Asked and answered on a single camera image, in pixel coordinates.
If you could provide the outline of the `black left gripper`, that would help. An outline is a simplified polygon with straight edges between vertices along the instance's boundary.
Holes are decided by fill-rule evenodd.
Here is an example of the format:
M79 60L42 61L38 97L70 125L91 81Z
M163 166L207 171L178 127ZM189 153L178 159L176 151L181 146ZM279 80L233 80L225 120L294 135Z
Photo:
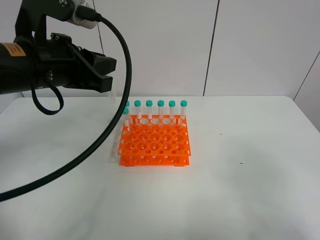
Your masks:
M52 33L51 39L34 41L37 64L46 71L46 79L56 87L92 90L106 93L112 90L117 60L87 50L72 43L62 33Z

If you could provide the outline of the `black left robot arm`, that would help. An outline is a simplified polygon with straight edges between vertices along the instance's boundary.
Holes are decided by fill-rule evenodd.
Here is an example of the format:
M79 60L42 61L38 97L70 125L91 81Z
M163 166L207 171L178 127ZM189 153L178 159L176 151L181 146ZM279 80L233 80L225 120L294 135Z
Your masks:
M116 69L112 57L72 43L70 36L52 33L44 45L20 38L0 44L0 93L11 94L55 87L106 93L112 89Z

